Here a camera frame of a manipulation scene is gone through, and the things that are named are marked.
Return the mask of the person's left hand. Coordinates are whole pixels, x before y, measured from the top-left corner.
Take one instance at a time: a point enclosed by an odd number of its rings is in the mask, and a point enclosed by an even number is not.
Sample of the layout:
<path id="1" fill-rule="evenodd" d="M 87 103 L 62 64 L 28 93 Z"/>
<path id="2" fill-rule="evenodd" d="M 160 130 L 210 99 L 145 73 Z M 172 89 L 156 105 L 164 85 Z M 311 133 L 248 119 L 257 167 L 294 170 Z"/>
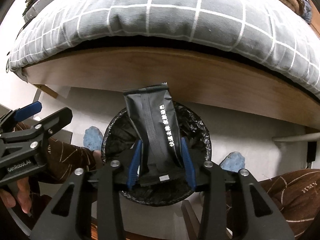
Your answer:
<path id="1" fill-rule="evenodd" d="M 16 181 L 15 184 L 17 186 L 17 193 L 12 195 L 8 191 L 1 189 L 1 200 L 7 208 L 15 207 L 16 203 L 18 203 L 22 211 L 28 214 L 32 206 L 29 178 L 25 177 L 23 179 L 20 179 Z"/>

